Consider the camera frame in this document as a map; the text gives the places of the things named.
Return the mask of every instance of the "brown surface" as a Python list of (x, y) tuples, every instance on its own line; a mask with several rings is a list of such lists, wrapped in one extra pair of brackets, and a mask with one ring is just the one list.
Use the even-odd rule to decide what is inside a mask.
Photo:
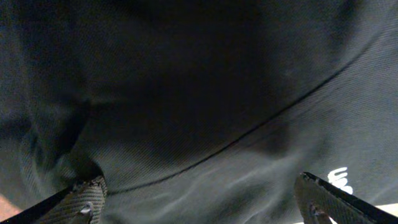
[(11, 204), (11, 202), (0, 194), (0, 222), (17, 215), (19, 212), (21, 212), (19, 208)]

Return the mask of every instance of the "dark cloth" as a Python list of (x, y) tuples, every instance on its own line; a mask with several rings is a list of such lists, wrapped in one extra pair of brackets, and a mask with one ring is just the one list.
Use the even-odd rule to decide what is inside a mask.
[(341, 167), (398, 202), (396, 1), (1, 4), (21, 208), (103, 173), (104, 223), (294, 223), (295, 177)]

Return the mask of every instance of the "garment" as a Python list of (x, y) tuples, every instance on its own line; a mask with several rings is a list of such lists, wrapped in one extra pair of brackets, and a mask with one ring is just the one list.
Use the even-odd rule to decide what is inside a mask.
[(302, 171), (398, 203), (397, 1), (1, 4), (19, 207), (99, 173), (103, 223), (301, 222)]

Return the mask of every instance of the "white logo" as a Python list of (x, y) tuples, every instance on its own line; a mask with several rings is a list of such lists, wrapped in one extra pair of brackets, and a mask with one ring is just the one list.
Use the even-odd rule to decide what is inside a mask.
[(349, 194), (353, 194), (353, 188), (350, 186), (346, 186), (346, 184), (348, 183), (347, 178), (345, 178), (348, 174), (346, 172), (344, 173), (340, 173), (343, 171), (346, 171), (347, 167), (342, 167), (339, 169), (335, 169), (333, 171), (331, 171), (328, 174), (328, 179), (329, 179), (329, 183), (331, 183), (333, 186), (344, 190), (345, 192), (349, 193)]

